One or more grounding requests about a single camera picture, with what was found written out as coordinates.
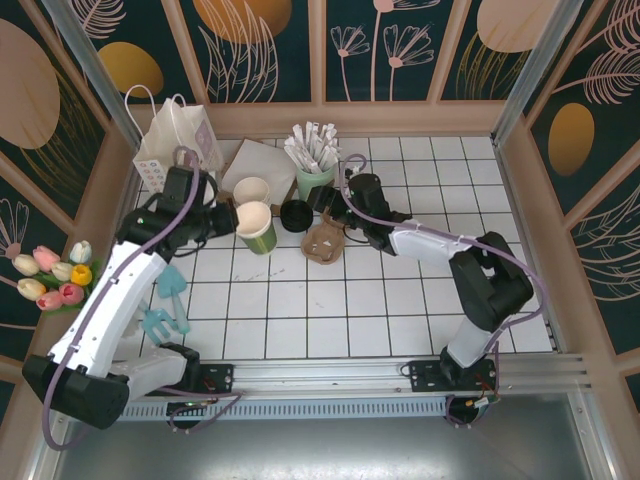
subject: light blue plastic utensil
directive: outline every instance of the light blue plastic utensil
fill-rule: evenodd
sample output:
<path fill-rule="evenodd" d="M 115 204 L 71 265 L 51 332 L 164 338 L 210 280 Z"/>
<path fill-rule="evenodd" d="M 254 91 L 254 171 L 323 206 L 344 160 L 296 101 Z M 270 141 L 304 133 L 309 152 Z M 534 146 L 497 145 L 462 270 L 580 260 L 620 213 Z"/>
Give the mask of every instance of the light blue plastic utensil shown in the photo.
<path fill-rule="evenodd" d="M 189 333 L 191 327 L 189 326 L 187 314 L 184 312 L 184 307 L 178 296 L 179 293 L 187 289 L 187 281 L 176 267 L 167 265 L 158 277 L 157 282 L 156 288 L 158 289 L 158 296 L 160 298 L 171 297 L 173 313 L 176 316 L 176 323 L 178 324 L 178 331 L 182 334 Z"/>
<path fill-rule="evenodd" d="M 156 335 L 156 331 L 160 333 L 164 338 L 169 338 L 169 331 L 162 324 L 164 320 L 171 327 L 172 330 L 178 330 L 178 324 L 171 318 L 171 315 L 164 308 L 156 308 L 153 310 L 149 310 L 149 304 L 144 300 L 140 301 L 140 305 L 138 308 L 142 310 L 144 313 L 144 319 L 142 320 L 142 329 L 147 334 L 147 337 L 151 339 L 151 341 L 155 345 L 160 345 L 164 343 L 160 338 Z"/>

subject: decorative wallpaper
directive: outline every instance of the decorative wallpaper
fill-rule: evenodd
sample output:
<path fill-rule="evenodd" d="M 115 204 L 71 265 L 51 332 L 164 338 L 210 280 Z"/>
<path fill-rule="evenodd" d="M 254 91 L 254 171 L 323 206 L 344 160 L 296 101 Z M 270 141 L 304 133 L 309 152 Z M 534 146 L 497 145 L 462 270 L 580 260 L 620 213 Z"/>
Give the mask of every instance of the decorative wallpaper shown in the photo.
<path fill-rule="evenodd" d="M 9 408 L 9 400 L 11 400 L 14 388 L 13 383 L 0 380 L 0 426 L 2 426 L 2 420 L 4 420 L 4 415 Z"/>
<path fill-rule="evenodd" d="M 555 57 L 547 67 L 547 70 L 545 71 L 544 75 L 538 82 L 538 86 L 536 87 L 533 94 L 531 95 L 531 98 L 529 99 L 529 101 L 524 107 L 523 113 L 525 116 L 529 115 L 529 112 L 531 111 L 536 101 L 538 100 L 538 97 L 540 96 L 540 92 L 547 84 L 547 80 L 549 80 L 549 77 L 551 76 L 553 71 L 556 69 L 558 62 L 564 55 L 564 52 L 567 50 L 567 46 L 569 46 L 569 43 L 571 42 L 571 40 L 573 40 L 573 36 L 576 34 L 576 30 L 578 30 L 578 27 L 580 27 L 580 24 L 582 24 L 582 21 L 584 20 L 585 15 L 587 14 L 587 12 L 589 11 L 592 5 L 593 5 L 593 0 L 583 0 L 582 6 L 580 7 L 580 11 L 578 12 L 578 16 L 576 17 L 576 20 L 573 22 L 571 28 L 569 29 L 569 33 L 565 36 L 564 41 L 562 42 L 562 45 L 560 45 L 560 48 L 556 52 Z"/>
<path fill-rule="evenodd" d="M 636 410 L 640 413 L 640 373 L 634 373 L 625 377 L 631 398 L 636 405 Z"/>
<path fill-rule="evenodd" d="M 21 296 L 15 288 L 23 276 L 11 260 L 20 253 L 31 253 L 46 245 L 61 253 L 67 235 L 0 177 L 0 323 L 35 327 L 42 313 L 35 302 Z M 0 355 L 24 360 L 33 330 L 0 326 Z"/>
<path fill-rule="evenodd" d="M 56 36 L 58 37 L 58 41 L 61 43 L 62 47 L 65 49 L 65 51 L 67 52 L 67 55 L 69 56 L 69 58 L 71 59 L 71 61 L 73 62 L 73 64 L 76 66 L 76 68 L 78 69 L 78 71 L 82 74 L 82 76 L 84 77 L 84 82 L 85 84 L 89 87 L 89 89 L 91 90 L 91 93 L 93 93 L 93 96 L 95 97 L 95 99 L 98 101 L 98 103 L 100 104 L 100 107 L 102 108 L 102 111 L 104 112 L 104 114 L 110 119 L 111 118 L 111 114 L 109 113 L 109 111 L 107 110 L 107 107 L 105 107 L 104 103 L 102 103 L 102 99 L 100 98 L 100 95 L 98 94 L 98 92 L 96 91 L 95 88 L 93 88 L 93 84 L 89 81 L 89 79 L 87 78 L 86 74 L 84 73 L 84 70 L 82 69 L 82 66 L 80 65 L 80 62 L 78 62 L 78 59 L 75 57 L 75 55 L 73 54 L 73 52 L 71 51 L 71 49 L 69 48 L 69 45 L 67 45 L 67 42 L 64 38 L 62 38 L 62 35 L 60 34 L 60 32 L 58 31 L 58 29 L 56 28 L 56 26 L 53 24 L 53 20 L 51 19 L 51 17 L 49 16 L 49 12 L 47 12 L 47 9 L 45 8 L 45 6 L 42 3 L 42 0 L 36 0 L 36 4 L 38 5 L 38 8 L 40 9 L 40 11 L 42 12 L 42 14 L 44 15 L 44 18 L 47 20 L 47 22 L 49 23 L 49 26 L 51 27 L 51 29 L 55 32 Z"/>
<path fill-rule="evenodd" d="M 311 101 L 307 0 L 181 0 L 212 103 Z"/>
<path fill-rule="evenodd" d="M 70 0 L 85 33 L 123 96 L 146 85 L 156 102 L 181 93 L 195 101 L 162 3 L 124 0 Z M 149 103 L 136 89 L 130 103 Z"/>
<path fill-rule="evenodd" d="M 472 0 L 442 100 L 505 100 L 558 0 Z"/>
<path fill-rule="evenodd" d="M 75 218 L 105 132 L 17 0 L 0 45 L 0 152 Z"/>
<path fill-rule="evenodd" d="M 426 100 L 451 1 L 327 1 L 326 99 Z"/>
<path fill-rule="evenodd" d="M 531 127 L 563 212 L 640 139 L 640 2 L 607 4 Z"/>
<path fill-rule="evenodd" d="M 615 352 L 640 348 L 640 167 L 571 235 Z"/>

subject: green paper cup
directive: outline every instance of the green paper cup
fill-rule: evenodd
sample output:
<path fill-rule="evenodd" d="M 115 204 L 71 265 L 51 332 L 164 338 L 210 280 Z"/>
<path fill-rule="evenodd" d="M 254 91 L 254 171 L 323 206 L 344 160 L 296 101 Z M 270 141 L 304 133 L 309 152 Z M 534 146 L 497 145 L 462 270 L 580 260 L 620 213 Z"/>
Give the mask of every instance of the green paper cup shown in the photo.
<path fill-rule="evenodd" d="M 267 255 L 276 248 L 278 238 L 273 227 L 271 209 L 262 202 L 247 202 L 236 209 L 236 235 L 256 255 Z"/>
<path fill-rule="evenodd" d="M 296 171 L 296 180 L 298 181 L 298 196 L 300 200 L 306 202 L 313 187 L 321 187 L 333 182 L 336 177 L 336 165 L 322 173 L 307 173 L 298 169 Z"/>

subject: paper bag handle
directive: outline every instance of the paper bag handle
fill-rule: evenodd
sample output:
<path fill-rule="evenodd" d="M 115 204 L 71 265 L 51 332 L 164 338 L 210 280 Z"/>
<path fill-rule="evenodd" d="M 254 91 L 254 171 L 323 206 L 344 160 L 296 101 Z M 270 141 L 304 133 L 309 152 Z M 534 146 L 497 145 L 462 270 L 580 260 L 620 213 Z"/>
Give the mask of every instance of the paper bag handle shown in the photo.
<path fill-rule="evenodd" d="M 133 115 L 131 114 L 131 110 L 129 110 L 129 95 L 131 95 L 131 92 L 136 88 L 142 88 L 149 94 L 149 99 L 151 100 L 151 108 L 153 108 L 154 117 L 157 115 L 156 102 L 153 100 L 153 94 L 151 93 L 151 90 L 149 90 L 145 85 L 141 85 L 141 84 L 137 84 L 131 87 L 129 90 L 127 90 L 127 93 L 124 96 L 124 108 L 127 110 L 127 113 L 129 114 L 129 118 L 131 119 L 136 129 L 138 130 L 138 133 L 140 134 L 140 143 L 144 145 L 144 133 L 142 133 L 142 129 L 140 128 L 140 125 L 138 125 L 138 122 L 136 122 L 136 119 L 133 118 Z"/>

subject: brown cup holder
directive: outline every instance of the brown cup holder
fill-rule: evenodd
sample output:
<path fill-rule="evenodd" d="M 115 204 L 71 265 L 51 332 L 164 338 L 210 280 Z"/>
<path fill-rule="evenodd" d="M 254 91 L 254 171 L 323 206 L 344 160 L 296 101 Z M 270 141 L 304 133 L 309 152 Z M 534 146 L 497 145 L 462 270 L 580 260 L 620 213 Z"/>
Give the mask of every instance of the brown cup holder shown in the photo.
<path fill-rule="evenodd" d="M 336 262 L 344 250 L 344 232 L 341 223 L 322 214 L 322 223 L 309 230 L 300 244 L 305 257 L 320 265 Z"/>

